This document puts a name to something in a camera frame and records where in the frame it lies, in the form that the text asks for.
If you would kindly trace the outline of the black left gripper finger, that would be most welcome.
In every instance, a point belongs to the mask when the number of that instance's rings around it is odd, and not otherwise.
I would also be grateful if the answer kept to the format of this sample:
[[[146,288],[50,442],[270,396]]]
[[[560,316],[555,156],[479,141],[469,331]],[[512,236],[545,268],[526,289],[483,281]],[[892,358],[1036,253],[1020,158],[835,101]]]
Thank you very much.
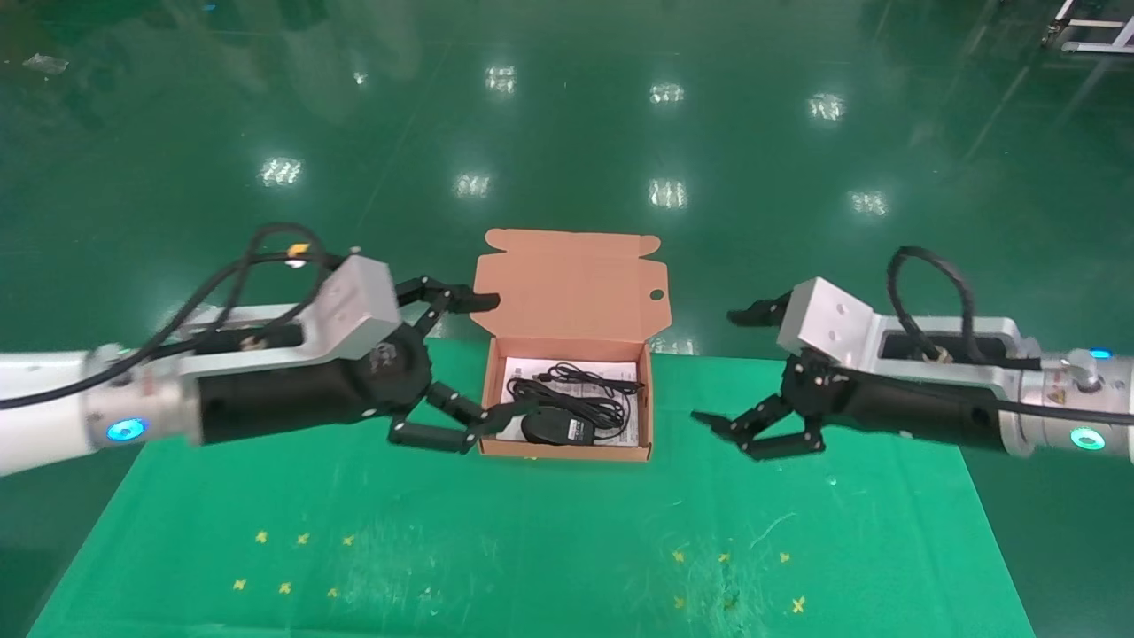
[[[462,429],[448,429],[440,425],[413,423],[411,412],[418,403],[425,402],[462,425]],[[485,436],[503,432],[514,417],[527,416],[539,407],[538,400],[505,402],[485,408],[462,395],[454,388],[439,381],[429,384],[424,394],[409,405],[401,405],[392,412],[392,425],[386,437],[393,445],[414,446],[446,453],[466,454]]]
[[[445,314],[481,314],[494,311],[500,304],[499,294],[479,294],[468,284],[445,284],[434,277],[405,280],[396,284],[393,291],[400,307],[418,301],[429,304],[424,314],[413,324],[413,330],[421,338],[426,338]]]

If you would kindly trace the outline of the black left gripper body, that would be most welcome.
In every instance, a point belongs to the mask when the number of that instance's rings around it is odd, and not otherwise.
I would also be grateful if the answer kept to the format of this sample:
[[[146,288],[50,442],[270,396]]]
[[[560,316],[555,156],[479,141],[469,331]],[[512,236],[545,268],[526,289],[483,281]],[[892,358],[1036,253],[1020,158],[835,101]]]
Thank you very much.
[[[403,323],[359,359],[200,378],[201,443],[407,416],[431,383],[424,337]]]

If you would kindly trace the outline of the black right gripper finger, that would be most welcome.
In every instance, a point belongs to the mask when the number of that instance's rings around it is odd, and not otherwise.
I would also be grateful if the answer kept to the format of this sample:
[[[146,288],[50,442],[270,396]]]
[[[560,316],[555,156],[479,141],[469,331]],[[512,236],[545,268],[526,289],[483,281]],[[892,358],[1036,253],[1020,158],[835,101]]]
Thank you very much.
[[[741,311],[726,311],[726,318],[738,327],[781,327],[792,301],[792,291],[773,299],[758,300]]]
[[[691,412],[691,417],[706,425],[714,436],[733,444],[750,459],[768,461],[826,451],[826,437],[822,435],[826,414],[826,397],[782,393],[765,397],[741,416],[726,417],[696,409]],[[802,418],[802,431],[765,436],[765,431],[793,415]]]

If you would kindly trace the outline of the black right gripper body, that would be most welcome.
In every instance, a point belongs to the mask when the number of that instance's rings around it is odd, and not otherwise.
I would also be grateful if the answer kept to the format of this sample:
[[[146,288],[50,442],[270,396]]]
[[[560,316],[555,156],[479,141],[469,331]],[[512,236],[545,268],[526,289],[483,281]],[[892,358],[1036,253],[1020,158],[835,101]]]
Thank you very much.
[[[983,388],[949,386],[843,371],[816,355],[792,355],[782,371],[781,397],[804,423],[805,448],[823,448],[826,425],[865,433],[936,441],[955,446],[1002,448],[993,394]]]

